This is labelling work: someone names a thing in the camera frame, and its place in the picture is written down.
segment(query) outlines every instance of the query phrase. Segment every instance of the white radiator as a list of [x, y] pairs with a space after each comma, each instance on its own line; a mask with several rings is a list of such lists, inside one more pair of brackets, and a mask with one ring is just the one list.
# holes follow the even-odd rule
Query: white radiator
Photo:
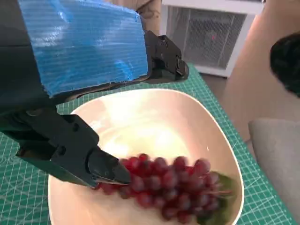
[[261, 0], [163, 0], [160, 34], [201, 73], [229, 77]]

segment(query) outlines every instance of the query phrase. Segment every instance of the blue tape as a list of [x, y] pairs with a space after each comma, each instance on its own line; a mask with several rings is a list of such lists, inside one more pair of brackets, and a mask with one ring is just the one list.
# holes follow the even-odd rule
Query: blue tape
[[99, 0], [19, 0], [50, 97], [147, 74], [140, 16]]

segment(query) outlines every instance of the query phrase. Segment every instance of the gray cushion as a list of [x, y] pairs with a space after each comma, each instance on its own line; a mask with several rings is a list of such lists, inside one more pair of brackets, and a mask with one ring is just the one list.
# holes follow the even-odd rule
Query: gray cushion
[[259, 166], [300, 224], [300, 123], [258, 119], [249, 131]]

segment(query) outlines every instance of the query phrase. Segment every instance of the white bowl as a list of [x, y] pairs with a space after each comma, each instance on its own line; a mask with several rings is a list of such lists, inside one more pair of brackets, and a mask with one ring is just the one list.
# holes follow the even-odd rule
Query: white bowl
[[[212, 170], [235, 179], [237, 198], [228, 224], [240, 217], [244, 188], [233, 150], [212, 115], [191, 96], [166, 89], [131, 90], [89, 101], [73, 111], [99, 135], [99, 146], [125, 158], [141, 152], [169, 162], [184, 155], [193, 163], [207, 158]], [[143, 210], [134, 199], [62, 182], [49, 176], [52, 225], [166, 225], [155, 209]]]

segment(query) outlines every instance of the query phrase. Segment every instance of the table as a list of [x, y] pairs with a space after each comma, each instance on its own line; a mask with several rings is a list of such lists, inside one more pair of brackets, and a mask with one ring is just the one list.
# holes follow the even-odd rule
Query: table
[[[190, 65], [190, 77], [185, 82], [137, 84], [119, 90], [92, 93], [59, 105], [58, 112], [69, 114], [79, 105], [94, 98], [117, 91], [143, 88], [183, 91], [197, 98], [215, 117], [233, 148], [244, 180], [245, 202], [238, 224], [296, 224], [252, 158], [219, 102], [192, 65]], [[17, 143], [0, 135], [0, 225], [50, 224], [47, 201], [48, 175], [15, 157], [17, 149]]]

